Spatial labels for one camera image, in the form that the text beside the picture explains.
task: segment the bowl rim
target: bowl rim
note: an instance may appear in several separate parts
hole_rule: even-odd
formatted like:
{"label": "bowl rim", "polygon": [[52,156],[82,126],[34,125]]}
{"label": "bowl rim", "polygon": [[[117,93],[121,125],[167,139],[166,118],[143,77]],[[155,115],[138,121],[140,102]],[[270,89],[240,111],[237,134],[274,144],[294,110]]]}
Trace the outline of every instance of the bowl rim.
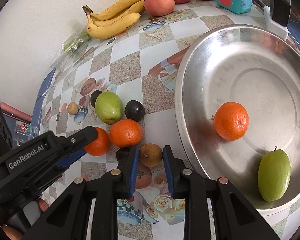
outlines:
{"label": "bowl rim", "polygon": [[[201,176],[207,177],[208,179],[211,179],[209,174],[205,171],[204,167],[201,165],[198,157],[194,153],[193,146],[189,137],[189,134],[186,132],[186,122],[185,117],[183,113],[183,102],[182,102],[182,91],[183,91],[183,79],[186,72],[186,66],[188,62],[190,61],[190,58],[192,54],[196,51],[196,49],[208,38],[214,36],[216,33],[220,32],[221,30],[227,30],[227,29],[240,29],[240,28],[249,28],[249,29],[257,29],[259,31],[270,33],[271,35],[275,36],[276,38],[280,39],[281,41],[285,42],[299,57],[300,55],[298,52],[295,51],[294,48],[292,48],[286,41],[278,37],[272,32],[269,32],[268,30],[264,30],[260,27],[252,26],[252,25],[246,25],[246,24],[232,24],[232,25],[224,25],[218,28],[215,28],[213,30],[210,30],[200,36],[186,51],[183,59],[181,60],[178,74],[176,77],[176,85],[175,85],[175,91],[174,91],[174,104],[175,104],[175,115],[176,115],[176,121],[177,121],[177,127],[178,132],[180,135],[182,146],[185,150],[185,153],[189,159],[189,162],[191,163],[192,167],[197,171]],[[287,203],[271,208],[271,209],[257,209],[257,211],[263,215],[272,215],[276,214],[280,211],[285,210],[286,208],[290,207],[292,204],[294,204],[298,199],[300,198],[300,192],[298,195],[296,195],[292,200],[288,201]]]}

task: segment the banana stem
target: banana stem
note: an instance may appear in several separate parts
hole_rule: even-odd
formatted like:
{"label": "banana stem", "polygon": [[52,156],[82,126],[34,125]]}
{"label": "banana stem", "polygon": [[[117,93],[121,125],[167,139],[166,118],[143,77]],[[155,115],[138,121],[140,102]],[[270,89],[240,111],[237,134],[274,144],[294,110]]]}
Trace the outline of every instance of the banana stem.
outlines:
{"label": "banana stem", "polygon": [[89,15],[89,14],[93,13],[93,11],[87,5],[86,6],[82,6],[82,9],[86,13],[86,15]]}

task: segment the yellow banana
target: yellow banana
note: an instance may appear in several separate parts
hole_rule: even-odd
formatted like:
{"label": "yellow banana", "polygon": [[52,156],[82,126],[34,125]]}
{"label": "yellow banana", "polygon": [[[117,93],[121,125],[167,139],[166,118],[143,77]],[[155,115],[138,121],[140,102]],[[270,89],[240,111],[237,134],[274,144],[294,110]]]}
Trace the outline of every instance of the yellow banana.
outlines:
{"label": "yellow banana", "polygon": [[141,0],[119,0],[105,11],[96,14],[95,17],[100,21],[112,19],[113,17],[117,16],[119,13],[123,12],[125,9],[129,8],[131,5],[139,1]]}
{"label": "yellow banana", "polygon": [[99,21],[97,19],[97,14],[95,14],[95,13],[92,12],[92,13],[90,13],[91,20],[98,27],[110,26],[110,25],[114,24],[116,21],[120,20],[122,17],[124,17],[124,16],[126,16],[126,15],[128,15],[130,13],[142,12],[143,9],[144,9],[144,4],[145,4],[144,0],[136,2],[135,4],[131,5],[129,9],[125,10],[122,14],[120,14],[116,18],[113,18],[113,19],[110,19],[110,20],[106,20],[106,21]]}
{"label": "yellow banana", "polygon": [[130,26],[134,25],[139,18],[139,13],[131,13],[122,17],[110,26],[98,27],[92,22],[90,14],[87,14],[88,23],[86,31],[92,38],[99,40],[108,39],[122,33]]}

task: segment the table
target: table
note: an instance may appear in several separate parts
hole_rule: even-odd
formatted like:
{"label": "table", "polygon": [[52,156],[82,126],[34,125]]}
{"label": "table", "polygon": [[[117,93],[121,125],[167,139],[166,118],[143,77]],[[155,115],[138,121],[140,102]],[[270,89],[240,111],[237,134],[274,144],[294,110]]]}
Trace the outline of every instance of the table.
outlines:
{"label": "table", "polygon": [[[93,90],[116,93],[124,106],[130,100],[144,105],[146,115],[140,121],[143,129],[140,146],[145,143],[155,143],[161,148],[171,145],[174,156],[191,168],[175,120],[175,77],[187,47],[203,33],[229,24],[266,26],[262,10],[255,5],[249,13],[236,15],[218,7],[214,0],[191,0],[177,4],[175,11],[164,17],[143,13],[134,26],[114,38],[91,40],[78,62],[67,69],[51,72],[45,80],[43,86],[50,81],[51,86],[38,97],[42,101],[40,133],[52,130],[58,136],[68,137],[88,125],[109,132],[111,126],[95,116],[89,103],[92,91],[88,95],[82,92],[84,83],[94,79],[96,85]],[[298,49],[292,39],[288,39],[288,43]],[[67,113],[66,107],[70,102],[80,105],[79,115]],[[112,147],[100,157],[84,155],[44,192],[43,197],[53,203],[75,177],[85,174],[89,179],[97,179],[116,168],[117,149]],[[119,239],[181,240],[185,202],[170,198],[163,163],[151,168],[151,175],[151,184],[136,190],[134,195],[135,199],[145,200],[147,205],[118,202],[120,210],[128,212],[127,207],[131,204],[140,211],[134,220],[128,220],[124,215],[119,218]],[[209,212],[212,239],[215,239],[211,205]],[[289,239],[300,225],[300,199],[282,212],[265,216],[265,219],[281,239]]]}

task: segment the dark purple fruit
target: dark purple fruit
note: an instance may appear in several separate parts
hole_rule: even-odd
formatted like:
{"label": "dark purple fruit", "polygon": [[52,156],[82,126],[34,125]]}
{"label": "dark purple fruit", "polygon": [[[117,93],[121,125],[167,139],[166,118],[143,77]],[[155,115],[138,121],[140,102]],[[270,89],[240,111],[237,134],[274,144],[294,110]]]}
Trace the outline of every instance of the dark purple fruit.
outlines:
{"label": "dark purple fruit", "polygon": [[95,90],[91,93],[91,97],[90,97],[90,104],[92,105],[92,107],[95,106],[96,104],[96,100],[97,100],[97,97],[102,93],[102,91],[100,90]]}
{"label": "dark purple fruit", "polygon": [[123,159],[127,159],[130,153],[131,147],[124,147],[117,150],[117,153],[115,154],[115,157],[117,158],[117,161],[121,161]]}
{"label": "dark purple fruit", "polygon": [[136,100],[131,100],[127,103],[125,114],[127,119],[139,122],[145,116],[146,110],[144,106]]}

